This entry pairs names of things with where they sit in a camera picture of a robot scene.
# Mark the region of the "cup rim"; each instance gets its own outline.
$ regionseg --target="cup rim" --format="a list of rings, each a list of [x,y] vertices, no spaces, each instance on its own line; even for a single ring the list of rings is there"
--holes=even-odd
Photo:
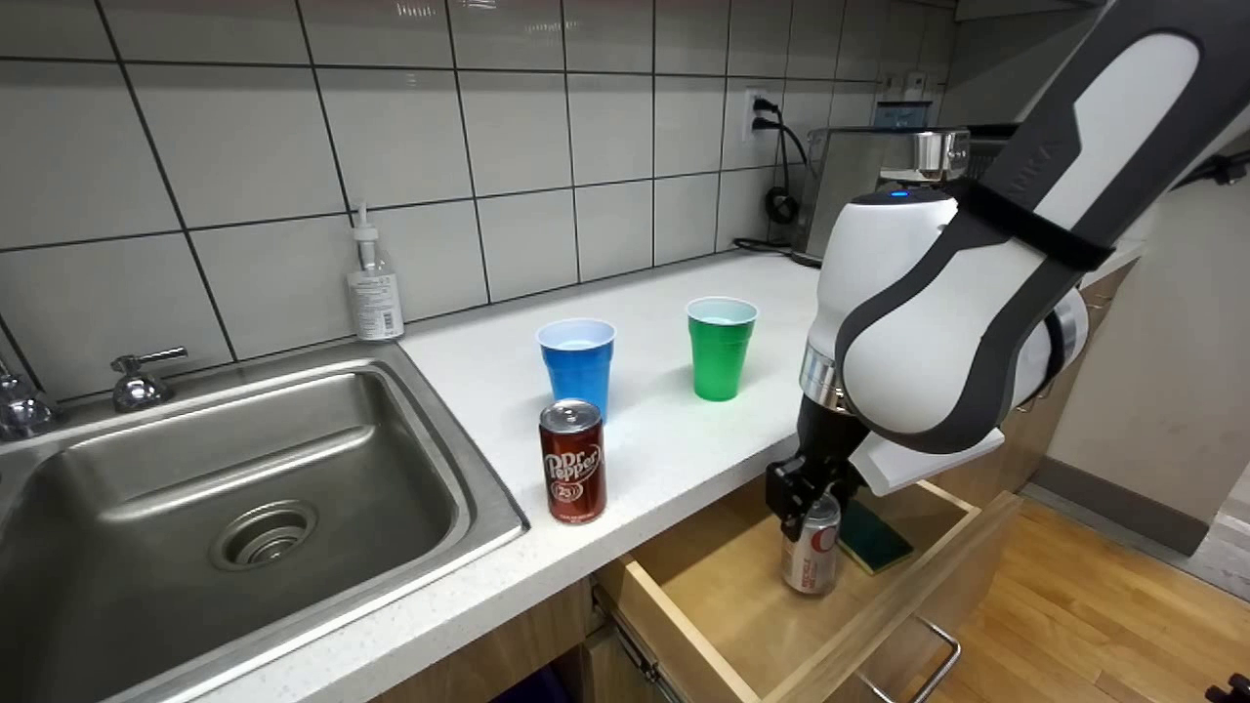
[[[542,348],[553,348],[553,352],[584,352],[584,348],[606,348],[606,343],[612,343],[612,323],[606,323],[606,321],[592,321],[592,317],[557,317],[557,321],[546,321],[542,328],[539,328],[539,343]]]
[[[686,321],[697,321],[697,323],[753,323],[753,306],[740,300],[740,296],[696,296],[686,300]]]

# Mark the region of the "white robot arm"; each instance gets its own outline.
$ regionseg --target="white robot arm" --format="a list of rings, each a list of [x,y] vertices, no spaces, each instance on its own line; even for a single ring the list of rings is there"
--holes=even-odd
[[[962,200],[881,190],[830,228],[781,524],[998,444],[1087,343],[1074,292],[1250,107],[1250,0],[1117,0]]]

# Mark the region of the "faucet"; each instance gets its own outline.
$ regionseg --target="faucet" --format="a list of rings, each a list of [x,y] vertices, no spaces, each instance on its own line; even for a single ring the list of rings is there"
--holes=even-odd
[[[188,348],[158,348],[149,354],[118,354],[109,365],[122,374],[112,386],[112,412],[127,414],[127,412],[143,412],[143,407],[171,399],[171,391],[151,370],[143,370],[143,365],[158,365],[158,361],[177,361],[177,354],[188,354]]]
[[[15,440],[42,431],[50,431],[48,399],[0,361],[0,439]]]

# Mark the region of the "blue cup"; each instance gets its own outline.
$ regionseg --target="blue cup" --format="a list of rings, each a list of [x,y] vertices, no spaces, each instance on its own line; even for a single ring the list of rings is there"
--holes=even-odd
[[[600,321],[553,321],[539,334],[550,399],[582,399],[610,414],[612,328]]]

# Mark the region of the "stainless steel sink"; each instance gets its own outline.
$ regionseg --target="stainless steel sink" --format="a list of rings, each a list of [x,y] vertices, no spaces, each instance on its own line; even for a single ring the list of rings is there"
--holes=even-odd
[[[519,530],[398,348],[205,378],[0,451],[0,690],[195,697]]]

